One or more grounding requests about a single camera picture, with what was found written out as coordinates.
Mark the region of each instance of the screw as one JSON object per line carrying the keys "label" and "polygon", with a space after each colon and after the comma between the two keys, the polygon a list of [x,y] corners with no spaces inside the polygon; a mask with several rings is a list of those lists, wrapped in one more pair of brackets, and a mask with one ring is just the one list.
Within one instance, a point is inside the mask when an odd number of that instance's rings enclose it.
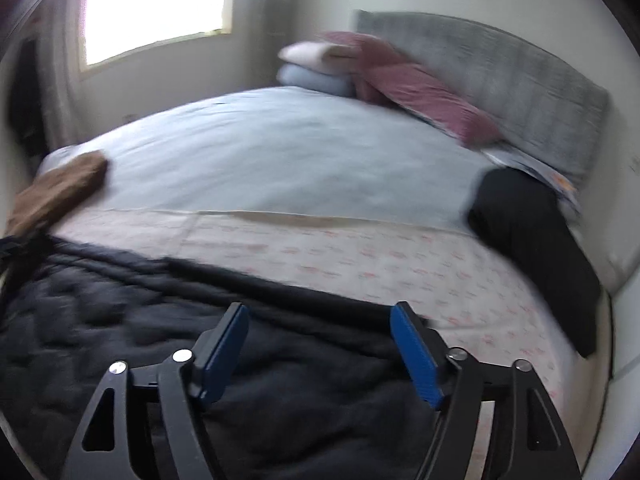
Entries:
{"label": "screw", "polygon": [[449,357],[451,357],[454,361],[464,361],[469,354],[466,353],[465,349],[462,348],[450,348],[449,349],[449,353],[447,354]]}
{"label": "screw", "polygon": [[191,359],[192,355],[193,353],[191,352],[191,350],[187,350],[186,348],[184,348],[182,350],[174,352],[174,361],[177,363],[183,363]]}
{"label": "screw", "polygon": [[116,361],[109,367],[109,371],[115,375],[123,373],[123,371],[126,369],[127,364],[124,361]]}
{"label": "screw", "polygon": [[521,372],[530,372],[533,370],[533,365],[526,359],[517,359],[516,368]]}

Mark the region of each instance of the window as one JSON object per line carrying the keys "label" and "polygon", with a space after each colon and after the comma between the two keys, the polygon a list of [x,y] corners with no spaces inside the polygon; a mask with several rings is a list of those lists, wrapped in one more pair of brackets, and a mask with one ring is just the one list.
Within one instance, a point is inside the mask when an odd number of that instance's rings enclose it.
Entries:
{"label": "window", "polygon": [[172,38],[227,32],[231,0],[85,0],[87,66]]}

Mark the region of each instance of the fitted sheet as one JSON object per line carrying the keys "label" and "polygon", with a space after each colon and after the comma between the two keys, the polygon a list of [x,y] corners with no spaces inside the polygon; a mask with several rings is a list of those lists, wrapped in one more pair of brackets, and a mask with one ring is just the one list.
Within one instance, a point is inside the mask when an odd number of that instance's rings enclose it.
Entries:
{"label": "fitted sheet", "polygon": [[[450,346],[495,364],[530,360],[581,465],[590,452],[606,384],[598,374],[606,367],[582,359],[529,282],[473,237],[356,219],[100,208],[73,215],[56,234],[153,258],[190,258],[358,300],[407,300]],[[469,479],[480,478],[491,416],[491,403],[484,403]]]}
{"label": "fitted sheet", "polygon": [[408,114],[294,87],[204,100],[50,155],[110,160],[105,208],[249,210],[379,219],[465,231],[493,167]]}

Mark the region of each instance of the headboard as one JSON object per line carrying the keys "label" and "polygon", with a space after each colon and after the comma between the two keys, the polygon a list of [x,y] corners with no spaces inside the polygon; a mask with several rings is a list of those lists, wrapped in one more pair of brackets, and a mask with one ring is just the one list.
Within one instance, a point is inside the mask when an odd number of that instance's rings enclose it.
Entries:
{"label": "headboard", "polygon": [[423,64],[523,152],[577,186],[587,177],[609,96],[559,57],[498,28],[439,14],[360,10],[356,30]]}

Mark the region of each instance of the light blue bedsheet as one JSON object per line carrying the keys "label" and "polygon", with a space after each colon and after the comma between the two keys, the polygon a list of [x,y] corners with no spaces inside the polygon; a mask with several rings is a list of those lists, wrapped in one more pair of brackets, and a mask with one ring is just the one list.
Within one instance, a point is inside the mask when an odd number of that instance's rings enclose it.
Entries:
{"label": "light blue bedsheet", "polygon": [[111,161],[105,208],[254,210],[465,230],[492,164],[404,112],[300,88],[174,108],[81,146]]}

